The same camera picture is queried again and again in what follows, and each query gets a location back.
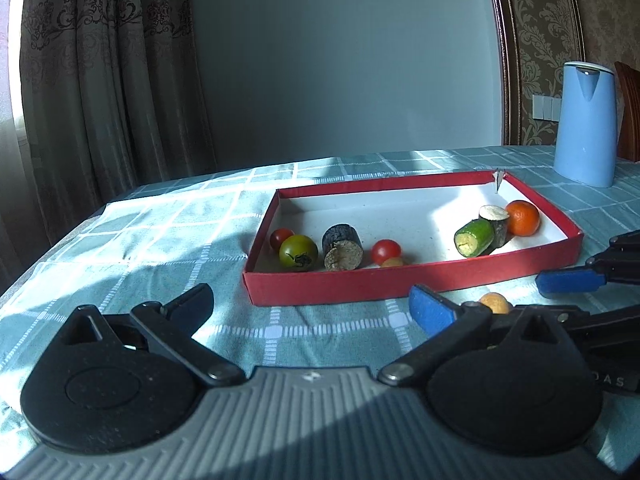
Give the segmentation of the red shallow cardboard box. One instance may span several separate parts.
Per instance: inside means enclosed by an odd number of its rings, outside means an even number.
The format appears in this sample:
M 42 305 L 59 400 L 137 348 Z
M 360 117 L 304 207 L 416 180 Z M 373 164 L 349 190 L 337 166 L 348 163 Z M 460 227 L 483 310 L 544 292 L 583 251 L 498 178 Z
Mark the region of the red shallow cardboard box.
M 465 259 L 454 232 L 484 205 L 512 200 L 534 204 L 541 226 L 529 237 L 509 240 L 488 256 Z M 334 224 L 353 226 L 364 247 L 391 238 L 402 249 L 403 266 L 379 268 L 369 257 L 351 271 L 288 272 L 270 248 L 273 230 L 288 228 L 315 242 Z M 245 268 L 250 302 L 261 307 L 342 304 L 406 296 L 414 284 L 438 292 L 494 284 L 570 266 L 584 233 L 544 196 L 512 174 L 495 171 L 388 177 L 278 188 L 262 217 Z

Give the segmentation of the orange tangerine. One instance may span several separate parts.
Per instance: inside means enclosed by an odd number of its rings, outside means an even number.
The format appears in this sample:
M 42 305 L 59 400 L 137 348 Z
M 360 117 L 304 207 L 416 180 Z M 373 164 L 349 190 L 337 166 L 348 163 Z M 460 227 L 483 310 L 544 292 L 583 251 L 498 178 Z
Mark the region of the orange tangerine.
M 513 236 L 532 236 L 540 227 L 540 212 L 538 208 L 526 200 L 514 200 L 506 205 L 508 231 Z

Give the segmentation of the teal checked bedsheet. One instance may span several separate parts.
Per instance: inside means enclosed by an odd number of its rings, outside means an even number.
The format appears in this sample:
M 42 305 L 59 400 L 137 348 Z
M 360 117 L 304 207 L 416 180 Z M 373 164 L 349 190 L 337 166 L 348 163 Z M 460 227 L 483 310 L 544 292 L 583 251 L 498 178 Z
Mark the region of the teal checked bedsheet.
M 126 193 L 70 231 L 2 296 L 2 468 L 12 468 L 34 448 L 21 390 L 43 349 L 81 304 L 117 313 L 209 284 L 215 310 L 198 341 L 245 368 L 379 368 L 423 341 L 403 299 L 319 307 L 250 304 L 241 273 L 276 188 L 501 168 L 582 229 L 585 256 L 638 228 L 636 164 L 619 162 L 614 184 L 599 190 L 559 176 L 552 162 L 548 146 L 374 153 L 230 170 Z

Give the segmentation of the brown patterned curtain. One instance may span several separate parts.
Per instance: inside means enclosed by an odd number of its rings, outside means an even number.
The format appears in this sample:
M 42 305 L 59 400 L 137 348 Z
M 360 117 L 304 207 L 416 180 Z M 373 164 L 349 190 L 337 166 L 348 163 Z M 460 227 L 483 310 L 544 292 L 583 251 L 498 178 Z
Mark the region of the brown patterned curtain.
M 1 284 L 136 186 L 216 167 L 191 0 L 1 0 Z

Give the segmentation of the green cucumber chunk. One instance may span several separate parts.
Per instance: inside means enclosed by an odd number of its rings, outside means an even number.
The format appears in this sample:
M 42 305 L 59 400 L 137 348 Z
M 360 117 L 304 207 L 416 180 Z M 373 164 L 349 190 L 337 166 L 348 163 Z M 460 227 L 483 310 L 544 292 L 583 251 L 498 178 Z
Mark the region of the green cucumber chunk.
M 474 219 L 454 233 L 454 246 L 464 258 L 474 258 L 484 252 L 494 241 L 495 231 L 484 218 Z

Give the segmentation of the brown wooden chair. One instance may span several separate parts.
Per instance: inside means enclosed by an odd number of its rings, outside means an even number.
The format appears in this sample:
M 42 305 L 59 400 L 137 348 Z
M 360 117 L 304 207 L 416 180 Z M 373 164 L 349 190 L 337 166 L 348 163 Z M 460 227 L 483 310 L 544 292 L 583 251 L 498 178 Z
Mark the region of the brown wooden chair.
M 638 162 L 640 159 L 640 72 L 618 61 L 614 66 L 624 100 L 617 155 L 631 162 Z

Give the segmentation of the red cherry tomato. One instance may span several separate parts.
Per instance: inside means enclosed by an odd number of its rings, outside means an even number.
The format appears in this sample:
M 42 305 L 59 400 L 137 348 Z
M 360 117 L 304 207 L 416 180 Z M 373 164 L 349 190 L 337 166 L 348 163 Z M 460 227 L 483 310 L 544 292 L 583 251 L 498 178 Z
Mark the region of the red cherry tomato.
M 293 235 L 294 232 L 287 228 L 279 228 L 272 231 L 269 237 L 270 247 L 274 252 L 278 252 L 283 242 Z
M 394 240 L 384 238 L 374 243 L 370 250 L 371 259 L 378 266 L 382 266 L 384 262 L 391 258 L 399 258 L 401 256 L 401 247 Z

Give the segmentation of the white wall switch panel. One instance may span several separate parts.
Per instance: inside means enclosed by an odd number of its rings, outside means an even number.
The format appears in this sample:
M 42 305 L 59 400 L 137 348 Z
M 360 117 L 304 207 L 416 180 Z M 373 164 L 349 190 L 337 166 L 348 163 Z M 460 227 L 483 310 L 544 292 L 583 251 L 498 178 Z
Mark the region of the white wall switch panel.
M 562 99 L 555 96 L 532 95 L 532 118 L 545 122 L 559 122 Z

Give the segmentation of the large dark green tomato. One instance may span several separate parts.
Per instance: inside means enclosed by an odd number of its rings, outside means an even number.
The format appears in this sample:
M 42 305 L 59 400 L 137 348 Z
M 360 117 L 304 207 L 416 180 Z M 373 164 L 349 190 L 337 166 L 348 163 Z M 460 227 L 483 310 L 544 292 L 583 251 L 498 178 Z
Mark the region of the large dark green tomato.
M 288 271 L 308 271 L 316 264 L 317 259 L 318 247 L 306 235 L 289 236 L 279 249 L 280 265 Z

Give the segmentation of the light blue kettle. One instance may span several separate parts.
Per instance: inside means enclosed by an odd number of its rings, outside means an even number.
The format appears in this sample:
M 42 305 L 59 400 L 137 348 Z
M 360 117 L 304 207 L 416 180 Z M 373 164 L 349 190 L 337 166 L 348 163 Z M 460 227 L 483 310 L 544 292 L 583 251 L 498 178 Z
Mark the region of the light blue kettle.
M 614 73 L 573 61 L 563 67 L 563 89 L 553 169 L 594 188 L 614 181 L 617 110 Z

